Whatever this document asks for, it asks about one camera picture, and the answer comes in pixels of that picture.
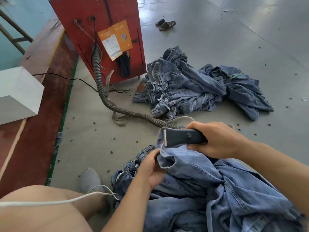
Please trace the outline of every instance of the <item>corrugated hose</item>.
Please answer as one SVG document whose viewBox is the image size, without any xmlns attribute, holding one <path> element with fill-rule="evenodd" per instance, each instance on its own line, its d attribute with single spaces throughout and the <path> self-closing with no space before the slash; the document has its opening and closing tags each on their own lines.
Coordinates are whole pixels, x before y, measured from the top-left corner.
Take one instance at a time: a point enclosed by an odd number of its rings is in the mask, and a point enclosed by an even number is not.
<svg viewBox="0 0 309 232">
<path fill-rule="evenodd" d="M 93 55 L 93 65 L 94 65 L 94 74 L 95 74 L 95 82 L 98 88 L 98 93 L 99 96 L 103 102 L 103 104 L 110 110 L 120 113 L 120 114 L 124 114 L 127 116 L 131 116 L 131 117 L 135 117 L 135 118 L 140 118 L 143 120 L 148 121 L 149 123 L 162 128 L 162 127 L 169 127 L 169 128 L 173 128 L 173 129 L 183 129 L 183 127 L 179 127 L 176 126 L 174 124 L 171 123 L 165 123 L 162 120 L 159 119 L 155 119 L 149 115 L 146 114 L 142 114 L 142 113 L 137 113 L 137 112 L 133 112 L 133 111 L 129 111 L 126 109 L 122 109 L 118 106 L 116 106 L 113 102 L 111 102 L 105 93 L 105 89 L 103 86 L 103 82 L 102 82 L 102 75 L 101 75 L 101 65 L 100 65 L 100 52 L 98 47 L 96 47 L 95 51 L 94 51 L 94 55 Z"/>
</svg>

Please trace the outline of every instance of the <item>electric lint shaver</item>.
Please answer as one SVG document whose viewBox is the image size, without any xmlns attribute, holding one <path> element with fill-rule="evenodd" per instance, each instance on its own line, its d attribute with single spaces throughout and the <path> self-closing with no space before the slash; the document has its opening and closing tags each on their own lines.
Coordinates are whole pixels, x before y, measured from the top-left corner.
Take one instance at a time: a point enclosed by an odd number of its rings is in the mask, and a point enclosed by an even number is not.
<svg viewBox="0 0 309 232">
<path fill-rule="evenodd" d="M 207 144 L 208 140 L 202 132 L 196 129 L 163 128 L 163 143 L 169 148 L 184 144 Z"/>
</svg>

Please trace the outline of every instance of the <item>slipper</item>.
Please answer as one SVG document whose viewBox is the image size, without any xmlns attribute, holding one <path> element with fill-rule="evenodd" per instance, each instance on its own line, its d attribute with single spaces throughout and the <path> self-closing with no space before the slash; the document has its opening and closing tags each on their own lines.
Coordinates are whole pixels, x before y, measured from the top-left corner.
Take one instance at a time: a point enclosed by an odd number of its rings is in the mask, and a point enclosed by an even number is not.
<svg viewBox="0 0 309 232">
<path fill-rule="evenodd" d="M 171 22 L 164 22 L 162 24 L 162 26 L 159 28 L 160 31 L 166 31 L 170 28 L 172 28 L 173 26 L 176 25 L 176 22 L 175 21 L 171 21 Z"/>
<path fill-rule="evenodd" d="M 165 22 L 164 19 L 160 19 L 159 22 L 156 22 L 156 23 L 155 23 L 155 25 L 158 26 L 158 27 L 160 27 L 160 26 L 162 26 L 162 24 L 163 24 L 164 22 Z"/>
</svg>

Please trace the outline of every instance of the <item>thigh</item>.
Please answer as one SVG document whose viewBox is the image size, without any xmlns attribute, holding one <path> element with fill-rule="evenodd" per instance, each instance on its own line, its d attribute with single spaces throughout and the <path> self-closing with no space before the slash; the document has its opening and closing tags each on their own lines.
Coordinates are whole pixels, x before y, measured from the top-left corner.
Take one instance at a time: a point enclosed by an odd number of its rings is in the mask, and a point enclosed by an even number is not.
<svg viewBox="0 0 309 232">
<path fill-rule="evenodd" d="M 82 195 L 74 192 L 76 197 Z M 14 191 L 0 201 L 59 201 L 68 199 L 62 189 L 30 186 Z M 14 232 L 92 232 L 86 219 L 71 203 L 0 208 L 0 231 Z"/>
</svg>

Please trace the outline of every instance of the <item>concrete floor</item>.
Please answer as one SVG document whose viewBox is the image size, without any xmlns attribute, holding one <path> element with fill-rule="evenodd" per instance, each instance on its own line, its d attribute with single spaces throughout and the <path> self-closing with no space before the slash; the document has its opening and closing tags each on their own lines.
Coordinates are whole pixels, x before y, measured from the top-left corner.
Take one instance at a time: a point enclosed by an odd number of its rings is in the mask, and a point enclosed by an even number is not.
<svg viewBox="0 0 309 232">
<path fill-rule="evenodd" d="M 259 79 L 261 90 L 275 109 L 250 122 L 235 105 L 224 102 L 214 112 L 192 113 L 196 121 L 240 124 L 236 128 L 246 137 L 309 164 L 309 0 L 138 3 L 147 63 L 162 56 L 167 48 L 179 45 L 196 68 L 207 63 L 235 66 Z M 170 31 L 160 32 L 155 22 L 162 18 L 177 24 Z M 75 77 L 95 86 L 82 60 Z M 112 92 L 110 99 L 122 108 L 150 114 L 149 105 L 131 101 L 139 81 L 134 78 L 117 84 L 116 88 L 131 90 L 122 94 Z M 111 116 L 112 111 L 104 107 L 96 92 L 81 81 L 74 82 L 52 186 L 78 191 L 78 175 L 87 167 L 94 168 L 102 183 L 109 186 L 117 169 L 123 169 L 141 149 L 155 143 L 155 126 L 130 119 L 125 127 L 119 127 Z M 104 223 L 97 216 L 91 225 L 94 231 L 100 231 Z"/>
</svg>

